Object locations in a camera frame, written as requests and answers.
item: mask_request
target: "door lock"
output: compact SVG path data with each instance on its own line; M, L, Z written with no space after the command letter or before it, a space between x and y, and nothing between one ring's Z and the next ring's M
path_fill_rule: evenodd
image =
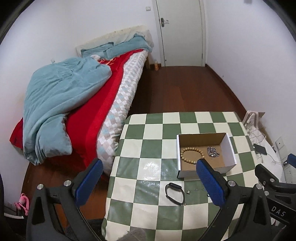
M169 24L169 21L168 20L164 20L163 18L160 19L160 22L161 22L161 26L164 27L165 24Z

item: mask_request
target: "black wristband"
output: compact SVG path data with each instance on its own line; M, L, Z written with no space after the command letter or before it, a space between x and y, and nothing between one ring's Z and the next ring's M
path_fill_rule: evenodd
M176 201L175 199L173 199L173 198L171 198L170 196L168 196L168 193L167 193L167 189L168 188L172 188L172 189L174 189L174 190L176 190L176 191L180 191L180 192L182 192L182 195L183 195L183 202L178 202L178 201ZM184 194L184 191L182 190L182 187L181 186L179 186L179 185L177 185L177 184L175 184L175 183L169 183L169 184L167 184L166 186L165 186L165 196L172 202L172 203L174 203L174 204L177 204L177 205L179 205L179 206L181 206L181 205L183 205L184 203L185 203L185 194Z

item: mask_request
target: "blue pillow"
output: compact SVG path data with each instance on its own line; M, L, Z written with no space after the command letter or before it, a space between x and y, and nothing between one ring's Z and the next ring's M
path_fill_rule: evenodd
M112 47L113 47L113 43L107 43L107 44L101 45L99 47L88 49L88 50L82 49L81 56L83 58L85 58L85 57L89 57L93 54L96 54L96 55L100 56L101 58L106 58L106 50L109 48L112 48Z
M152 52L152 48L146 42L146 40L141 36L135 36L127 42L120 43L106 50L106 59L112 59L116 56L122 55L132 50L145 49Z

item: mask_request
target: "blue gripper pad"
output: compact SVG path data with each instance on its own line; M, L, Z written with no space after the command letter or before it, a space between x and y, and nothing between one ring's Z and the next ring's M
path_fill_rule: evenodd
M289 154L287 158L287 163L296 168L296 156L294 154Z
M196 163L196 172L200 180L202 181L202 184L205 186L205 189L207 190L209 196L211 197L213 204L219 207L223 207L225 204L224 191L201 159L198 160Z
M103 163L101 160L97 160L96 163L91 167L87 175L84 177L80 185L75 191L75 203L76 206L80 207L86 203L94 189L95 185L99 181L103 173Z

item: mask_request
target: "small bottle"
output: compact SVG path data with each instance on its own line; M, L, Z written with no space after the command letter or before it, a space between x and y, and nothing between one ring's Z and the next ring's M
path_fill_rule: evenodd
M158 70L158 62L156 59L154 60L154 70Z

